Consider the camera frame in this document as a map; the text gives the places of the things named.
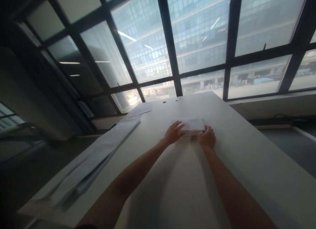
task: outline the person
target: person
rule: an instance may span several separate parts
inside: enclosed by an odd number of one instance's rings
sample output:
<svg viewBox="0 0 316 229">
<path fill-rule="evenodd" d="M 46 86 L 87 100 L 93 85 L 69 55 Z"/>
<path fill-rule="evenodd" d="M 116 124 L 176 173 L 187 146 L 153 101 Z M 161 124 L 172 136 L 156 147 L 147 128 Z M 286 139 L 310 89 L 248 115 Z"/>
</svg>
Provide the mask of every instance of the person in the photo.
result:
<svg viewBox="0 0 316 229">
<path fill-rule="evenodd" d="M 148 152 L 125 168 L 84 215 L 77 229 L 112 229 L 123 205 L 142 182 L 163 151 L 184 133 L 184 124 L 172 124 L 165 136 Z M 277 228 L 260 205 L 237 181 L 214 152 L 216 137 L 210 126 L 200 132 L 198 141 L 213 172 L 213 177 L 232 228 Z"/>
</svg>

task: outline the white towel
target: white towel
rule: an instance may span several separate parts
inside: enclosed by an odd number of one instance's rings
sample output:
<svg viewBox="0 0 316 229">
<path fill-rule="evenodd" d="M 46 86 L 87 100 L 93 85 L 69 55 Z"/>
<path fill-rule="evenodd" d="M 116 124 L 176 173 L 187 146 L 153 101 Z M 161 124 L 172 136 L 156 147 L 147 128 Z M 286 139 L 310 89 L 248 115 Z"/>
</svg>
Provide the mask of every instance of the white towel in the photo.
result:
<svg viewBox="0 0 316 229">
<path fill-rule="evenodd" d="M 181 129 L 181 131 L 185 132 L 184 136 L 194 136 L 201 131 L 205 131 L 205 124 L 202 118 L 174 119 L 171 120 L 171 124 L 176 121 L 182 121 L 182 124 L 184 124 L 184 127 Z"/>
</svg>

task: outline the wall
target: wall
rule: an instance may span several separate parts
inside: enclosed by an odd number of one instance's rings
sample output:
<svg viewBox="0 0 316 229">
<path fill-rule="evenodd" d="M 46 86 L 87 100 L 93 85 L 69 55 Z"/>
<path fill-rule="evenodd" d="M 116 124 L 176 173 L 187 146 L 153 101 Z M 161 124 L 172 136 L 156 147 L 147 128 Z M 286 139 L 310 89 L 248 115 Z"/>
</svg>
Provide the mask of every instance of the wall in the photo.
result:
<svg viewBox="0 0 316 229">
<path fill-rule="evenodd" d="M 269 119 L 276 114 L 290 116 L 316 115 L 316 91 L 236 100 L 227 103 L 247 120 Z M 123 116 L 100 118 L 93 120 L 93 123 L 98 129 L 109 129 L 122 118 Z"/>
<path fill-rule="evenodd" d="M 53 140 L 67 140 L 75 135 L 75 131 L 37 88 L 15 55 L 4 47 L 0 48 L 0 100 Z"/>
</svg>

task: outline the white desk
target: white desk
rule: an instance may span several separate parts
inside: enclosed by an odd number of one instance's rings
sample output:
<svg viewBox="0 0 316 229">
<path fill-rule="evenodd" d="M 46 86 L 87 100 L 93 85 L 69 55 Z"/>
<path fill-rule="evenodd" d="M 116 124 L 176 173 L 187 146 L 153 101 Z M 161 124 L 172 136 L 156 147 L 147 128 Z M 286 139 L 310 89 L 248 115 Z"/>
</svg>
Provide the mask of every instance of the white desk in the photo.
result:
<svg viewBox="0 0 316 229">
<path fill-rule="evenodd" d="M 212 92 L 160 100 L 72 204 L 52 211 L 27 203 L 20 213 L 75 226 L 112 180 L 163 136 L 175 118 L 201 117 L 217 154 L 278 228 L 316 225 L 316 180 Z M 116 228 L 230 228 L 196 139 L 169 146 L 125 203 Z"/>
</svg>

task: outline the gray floor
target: gray floor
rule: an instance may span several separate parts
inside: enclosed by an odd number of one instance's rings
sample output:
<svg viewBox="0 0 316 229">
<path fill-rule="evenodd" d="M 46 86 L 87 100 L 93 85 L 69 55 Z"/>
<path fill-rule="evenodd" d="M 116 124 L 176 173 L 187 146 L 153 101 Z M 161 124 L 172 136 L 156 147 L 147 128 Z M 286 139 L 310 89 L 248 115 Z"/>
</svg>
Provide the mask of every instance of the gray floor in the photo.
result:
<svg viewBox="0 0 316 229">
<path fill-rule="evenodd" d="M 316 136 L 316 127 L 302 129 Z M 293 129 L 262 129 L 260 131 L 316 179 L 315 142 Z"/>
<path fill-rule="evenodd" d="M 96 139 L 73 138 L 57 147 L 40 143 L 0 164 L 1 207 L 6 214 L 5 219 L 13 223 L 10 228 L 22 229 L 32 220 L 16 211 Z M 41 222 L 34 228 L 50 227 Z"/>
</svg>

